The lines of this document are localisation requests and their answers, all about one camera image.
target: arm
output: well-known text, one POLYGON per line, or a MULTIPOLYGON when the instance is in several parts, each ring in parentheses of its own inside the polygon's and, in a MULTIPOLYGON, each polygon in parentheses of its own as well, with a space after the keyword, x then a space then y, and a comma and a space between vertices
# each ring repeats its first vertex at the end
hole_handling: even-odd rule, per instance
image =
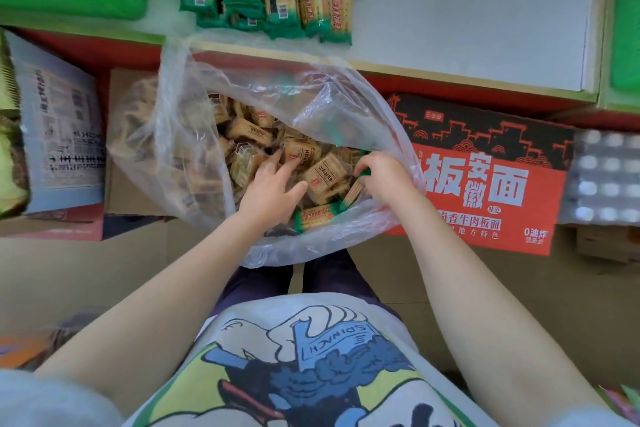
POLYGON ((269 228, 286 222, 307 191, 285 185, 298 164, 276 172, 280 152, 249 186, 238 213, 65 344, 36 375, 99 391, 132 412, 175 372, 238 263, 269 228))
POLYGON ((380 152, 356 170, 400 219, 418 259, 438 326, 478 403, 504 427, 539 427, 604 402, 564 351, 380 152))

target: person's left hand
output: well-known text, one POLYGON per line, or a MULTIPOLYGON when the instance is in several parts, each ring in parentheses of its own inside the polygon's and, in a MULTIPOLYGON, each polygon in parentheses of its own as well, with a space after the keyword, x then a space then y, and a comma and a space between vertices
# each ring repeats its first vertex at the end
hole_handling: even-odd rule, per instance
POLYGON ((289 221, 308 188, 306 181, 300 181, 285 192, 287 181, 300 159, 292 159, 277 169, 281 155, 282 150, 278 150, 262 163, 240 202, 239 213, 255 221, 264 231, 289 221))

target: red and black box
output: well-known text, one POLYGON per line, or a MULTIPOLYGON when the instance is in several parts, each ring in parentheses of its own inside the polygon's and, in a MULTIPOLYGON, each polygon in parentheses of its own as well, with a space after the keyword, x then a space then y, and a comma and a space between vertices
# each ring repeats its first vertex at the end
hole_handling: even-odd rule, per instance
POLYGON ((409 94, 388 103, 413 143, 427 197, 466 243, 549 254, 572 127, 409 94))

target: egg carton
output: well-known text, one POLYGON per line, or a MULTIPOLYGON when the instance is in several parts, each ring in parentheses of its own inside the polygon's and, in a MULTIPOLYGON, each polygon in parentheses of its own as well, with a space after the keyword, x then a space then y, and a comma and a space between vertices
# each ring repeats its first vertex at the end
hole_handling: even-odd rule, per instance
POLYGON ((640 135, 576 131, 558 223, 640 225, 640 135))

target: forearm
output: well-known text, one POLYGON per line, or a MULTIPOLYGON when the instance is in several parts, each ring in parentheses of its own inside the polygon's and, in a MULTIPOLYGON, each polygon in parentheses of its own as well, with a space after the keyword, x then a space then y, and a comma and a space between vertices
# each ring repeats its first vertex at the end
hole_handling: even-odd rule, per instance
POLYGON ((173 374, 260 234, 236 213, 80 332, 36 374, 100 391, 129 413, 173 374))
POLYGON ((418 258, 445 341, 474 393, 505 427, 542 426, 601 403, 562 349, 416 191, 392 207, 418 258))

